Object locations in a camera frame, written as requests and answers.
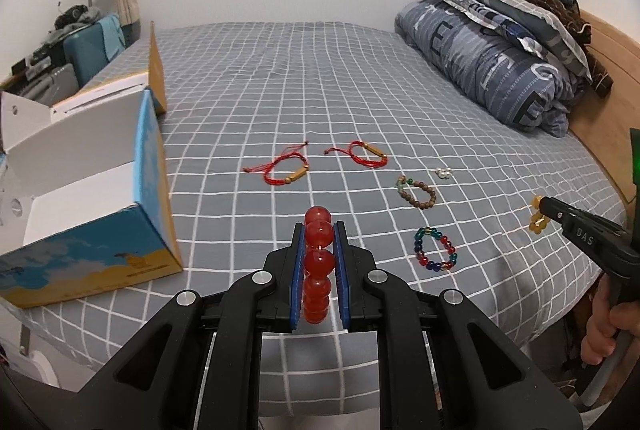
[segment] wooden headboard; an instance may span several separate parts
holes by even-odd
[[[572,111],[570,126],[609,174],[631,213],[636,187],[629,128],[640,129],[640,44],[587,12],[582,16],[591,23],[588,49],[609,70],[614,84],[604,100],[589,89]]]

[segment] gray checkered bed sheet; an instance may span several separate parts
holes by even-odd
[[[573,136],[524,134],[461,96],[393,33],[343,23],[212,24],[160,32],[169,113],[161,120],[179,275],[18,315],[59,350],[99,368],[177,291],[210,295],[289,244],[313,204],[345,222],[378,266],[437,294],[456,287],[517,344],[564,315],[598,269],[555,226],[526,229],[533,194],[622,222],[615,190]],[[94,80],[146,67],[148,42]],[[241,172],[308,139],[310,173],[283,187]],[[324,149],[353,139],[389,155],[370,170]],[[278,167],[283,175],[297,160]],[[452,169],[443,181],[434,170]],[[398,197],[400,173],[433,185],[421,212]],[[453,273],[420,267],[414,232],[439,227],[458,248]],[[443,258],[426,241],[431,259]],[[337,300],[320,325],[265,334],[263,415],[334,414],[378,403],[373,334],[342,330]]]

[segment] gray suitcase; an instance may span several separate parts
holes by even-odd
[[[73,96],[79,90],[74,67],[66,64],[30,83],[20,96],[50,107]]]

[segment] gold tube bead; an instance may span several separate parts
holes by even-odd
[[[287,180],[289,180],[289,183],[293,183],[294,181],[297,181],[298,179],[300,179],[302,176],[304,176],[306,174],[306,171],[309,170],[308,166],[303,166],[299,169],[297,169],[295,172],[289,174],[286,178],[285,178],[285,182],[287,182]]]
[[[376,155],[378,157],[386,157],[386,155],[380,149],[373,147],[373,145],[369,145],[368,143],[365,143],[364,148],[366,150],[369,150],[369,152],[372,153],[373,155]]]

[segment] red bead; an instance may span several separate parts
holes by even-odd
[[[309,298],[329,296],[329,293],[331,293],[331,281],[327,277],[324,277],[324,279],[306,277],[305,282],[302,284],[302,292]]]
[[[319,313],[312,313],[307,311],[306,309],[303,309],[302,312],[305,315],[305,320],[310,324],[315,325],[315,324],[319,324],[322,320],[326,318],[326,315],[329,312],[329,310],[325,309],[324,311],[321,311]]]
[[[327,221],[313,221],[305,228],[305,239],[309,246],[326,248],[334,241],[334,227]]]
[[[334,270],[335,259],[331,251],[309,250],[305,255],[305,270],[312,277],[326,277]]]
[[[321,313],[322,311],[326,311],[329,307],[329,297],[323,296],[322,298],[311,298],[310,296],[303,295],[302,305],[305,310],[310,313]]]
[[[305,224],[311,224],[313,221],[331,222],[331,213],[323,206],[312,206],[305,214]]]

